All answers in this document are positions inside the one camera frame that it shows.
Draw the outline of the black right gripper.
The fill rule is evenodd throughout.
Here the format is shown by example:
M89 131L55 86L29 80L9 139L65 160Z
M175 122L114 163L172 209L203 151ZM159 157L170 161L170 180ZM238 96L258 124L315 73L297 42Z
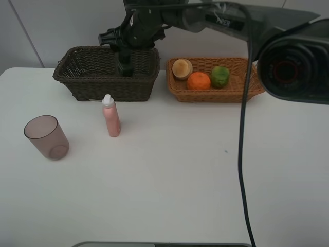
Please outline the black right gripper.
M165 38L162 26L157 10L129 11L120 26L99 34L99 44L110 45L116 51L153 48L156 41Z

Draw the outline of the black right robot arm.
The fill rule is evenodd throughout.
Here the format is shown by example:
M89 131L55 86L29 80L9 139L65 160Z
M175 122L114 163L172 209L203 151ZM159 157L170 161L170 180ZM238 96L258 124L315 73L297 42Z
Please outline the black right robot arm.
M130 69L133 49L151 48L176 27L193 33L213 29L248 46L248 61L272 96L328 104L328 19L313 12L229 1L125 1L120 26L99 35Z

